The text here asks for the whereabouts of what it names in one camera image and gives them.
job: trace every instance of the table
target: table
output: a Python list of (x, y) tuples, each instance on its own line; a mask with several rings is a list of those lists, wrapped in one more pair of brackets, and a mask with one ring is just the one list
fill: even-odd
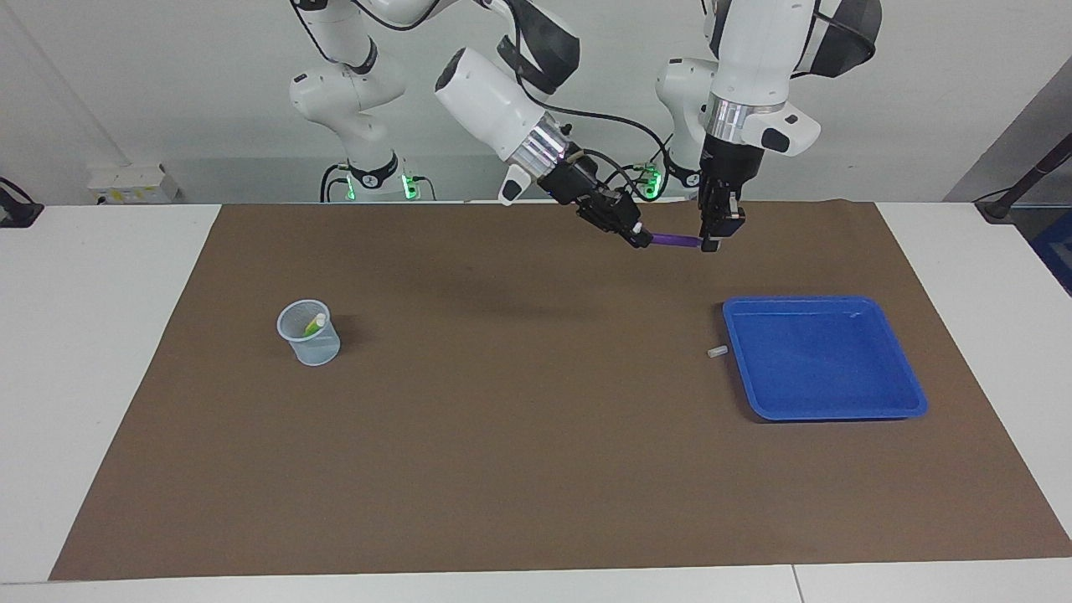
[[(970, 206), (880, 209), (1072, 531), (1072, 371), (1064, 366), (1072, 298), (1013, 227), (987, 225)], [(1072, 559), (18, 584), (46, 579), (218, 211), (49, 208), (33, 229), (0, 237), (0, 307), (13, 312), (11, 324), (41, 321), (31, 337), (0, 344), (0, 599), (814, 603), (1067, 601), (1072, 593)]]

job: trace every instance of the transparent cup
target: transparent cup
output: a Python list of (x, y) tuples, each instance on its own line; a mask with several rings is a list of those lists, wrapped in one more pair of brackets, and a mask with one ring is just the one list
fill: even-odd
[[(324, 328), (307, 337), (309, 324), (322, 313), (327, 317)], [(331, 324), (331, 311), (323, 302), (302, 299), (291, 304), (280, 313), (276, 329), (294, 349), (298, 362), (306, 366), (326, 365), (339, 355), (339, 335)]]

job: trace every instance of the green marker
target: green marker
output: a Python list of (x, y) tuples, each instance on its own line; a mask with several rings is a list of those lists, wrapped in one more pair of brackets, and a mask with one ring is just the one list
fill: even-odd
[(310, 321), (309, 326), (306, 327), (306, 334), (302, 337), (316, 335), (326, 324), (328, 324), (328, 315), (324, 313), (316, 314), (316, 318)]

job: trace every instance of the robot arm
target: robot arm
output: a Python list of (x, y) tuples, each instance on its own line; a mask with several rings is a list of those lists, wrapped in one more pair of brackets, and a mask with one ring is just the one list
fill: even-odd
[(402, 68), (379, 53), (361, 10), (349, 0), (294, 0), (294, 8), (330, 62), (294, 78), (292, 103), (306, 119), (339, 136), (355, 191), (402, 192), (403, 162), (387, 139), (387, 128), (364, 113), (405, 92)]
[[(405, 80), (400, 65), (383, 55), (367, 33), (362, 13), (376, 11), (370, 13), (375, 20), (396, 29), (412, 29), (458, 0), (366, 0), (368, 6), (351, 0), (292, 1), (295, 13), (329, 61), (294, 78), (293, 104), (307, 119), (339, 135), (354, 190), (383, 195), (405, 189), (406, 196), (412, 196), (404, 162), (389, 146), (386, 128), (364, 113), (401, 97)], [(535, 86), (537, 93), (552, 94), (577, 70), (580, 41), (555, 15), (528, 0), (475, 1), (511, 25), (513, 15), (519, 15), (516, 27), (522, 31), (521, 52), (509, 35), (498, 49), (510, 69)], [(394, 177), (400, 170), (402, 177)]]
[(500, 190), (504, 204), (535, 182), (559, 203), (576, 203), (578, 216), (635, 248), (652, 242), (628, 192), (600, 182), (595, 162), (569, 139), (566, 129), (479, 53), (459, 50), (435, 90), (455, 119), (509, 165)]
[(881, 5), (879, 0), (706, 1), (706, 38), (717, 62), (674, 59), (657, 90), (674, 119), (667, 172), (686, 188), (699, 187), (703, 249), (716, 251), (744, 222), (738, 201), (763, 153), (793, 157), (819, 136), (819, 124), (788, 102), (789, 80), (836, 77), (870, 59)]

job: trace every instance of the blue tray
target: blue tray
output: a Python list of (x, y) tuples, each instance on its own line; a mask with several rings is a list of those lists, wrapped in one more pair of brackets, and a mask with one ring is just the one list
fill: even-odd
[(770, 421), (927, 411), (882, 309), (866, 297), (738, 297), (723, 308), (751, 408)]
[(1072, 211), (1034, 237), (1031, 248), (1049, 271), (1072, 291)]

